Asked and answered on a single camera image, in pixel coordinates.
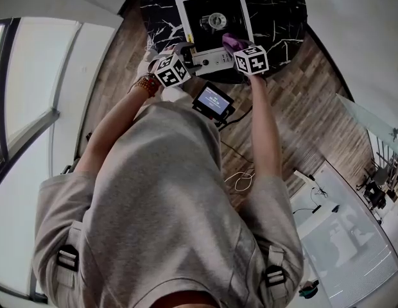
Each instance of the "white cube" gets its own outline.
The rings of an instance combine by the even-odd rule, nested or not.
[[[269,70],[268,57],[262,46],[236,51],[233,55],[238,70],[247,75]]]
[[[176,54],[162,57],[159,60],[155,75],[164,87],[180,85],[191,78],[186,67]]]

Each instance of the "wooden floor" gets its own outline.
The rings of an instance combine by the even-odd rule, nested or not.
[[[147,33],[139,11],[139,1],[133,1],[125,13],[124,22],[96,80],[83,126],[80,153],[86,145],[85,135],[95,129],[135,80],[146,39]],[[204,83],[200,78],[193,78],[184,88],[195,97]],[[235,100],[236,113],[229,121],[242,116],[251,107],[250,87],[221,83],[215,85]],[[351,186],[360,183],[365,174],[363,168],[372,169],[368,135],[338,101],[336,93],[346,96],[346,92],[325,55],[309,35],[306,35],[292,62],[268,79],[268,90],[281,135],[283,179],[290,194],[302,185],[302,181],[293,175],[294,169],[313,174],[324,160],[328,160]],[[249,113],[240,123],[233,124],[221,132],[222,141],[235,148],[249,161],[253,159],[250,142],[251,122],[252,113]],[[251,163],[223,143],[221,152],[225,178],[252,167]],[[234,185],[234,180],[229,181],[228,185]],[[247,193],[237,193],[233,189],[230,192],[235,205],[239,204]]]

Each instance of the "wristband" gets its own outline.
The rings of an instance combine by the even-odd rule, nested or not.
[[[158,91],[160,87],[160,82],[158,79],[156,79],[156,76],[154,74],[146,73],[142,75],[139,80],[135,82],[134,85],[145,89],[149,94],[149,98],[151,98],[154,97],[154,95]]]

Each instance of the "round table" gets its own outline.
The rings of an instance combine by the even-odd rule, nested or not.
[[[267,51],[269,77],[279,72],[296,55],[303,43],[307,12],[305,0],[245,0],[255,44]],[[141,0],[143,21],[158,51],[186,41],[175,0]],[[200,76],[222,83],[243,83],[244,74],[234,69]]]

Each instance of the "screen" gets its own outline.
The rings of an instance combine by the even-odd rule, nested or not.
[[[229,106],[229,102],[226,99],[222,98],[219,94],[215,93],[215,91],[208,87],[206,87],[199,96],[198,101],[205,104],[219,115],[221,115]]]

